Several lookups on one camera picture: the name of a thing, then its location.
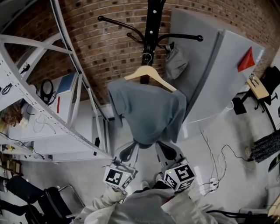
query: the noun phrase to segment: gray t-shirt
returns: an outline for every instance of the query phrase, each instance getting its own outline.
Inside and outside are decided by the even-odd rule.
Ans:
[[[115,207],[108,224],[174,224],[171,216],[161,209],[173,194],[159,189],[132,194]]]
[[[184,94],[124,78],[110,82],[108,91],[117,124],[122,126],[123,115],[137,142],[153,144],[164,135],[176,143],[186,113]]]

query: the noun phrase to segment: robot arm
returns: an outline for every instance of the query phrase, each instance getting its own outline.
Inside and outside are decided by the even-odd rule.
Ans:
[[[195,179],[193,169],[183,156],[181,149],[169,142],[156,142],[158,161],[161,163],[162,176],[166,184],[174,191],[183,191],[192,184]],[[135,178],[139,144],[130,142],[115,152],[112,163],[106,168],[103,181],[110,187],[125,191],[125,188]]]

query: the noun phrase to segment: red triangle sticker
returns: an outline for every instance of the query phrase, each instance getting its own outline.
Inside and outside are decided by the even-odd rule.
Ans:
[[[253,52],[252,47],[250,47],[249,51],[246,53],[245,57],[241,61],[241,63],[238,65],[238,72],[241,72],[249,67],[252,67],[255,65],[254,59],[253,59]]]

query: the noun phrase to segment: person's arm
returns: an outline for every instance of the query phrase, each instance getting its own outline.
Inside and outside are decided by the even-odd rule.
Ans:
[[[124,195],[121,191],[115,191],[113,188],[108,187],[104,194],[99,198],[94,198],[91,206],[85,207],[82,212],[73,220],[73,224],[81,224],[84,223],[84,220],[91,213],[112,206],[121,200],[124,200],[126,195]]]
[[[233,218],[222,214],[206,213],[209,210],[200,208],[199,199],[193,201],[187,190],[165,203],[161,208],[169,214],[177,224],[237,224]]]

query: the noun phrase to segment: gray bag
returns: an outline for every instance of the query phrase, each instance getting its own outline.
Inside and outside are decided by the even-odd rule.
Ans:
[[[187,67],[189,59],[185,50],[179,44],[175,44],[173,50],[171,50],[168,44],[166,49],[169,53],[165,64],[165,78],[167,80],[176,79]]]

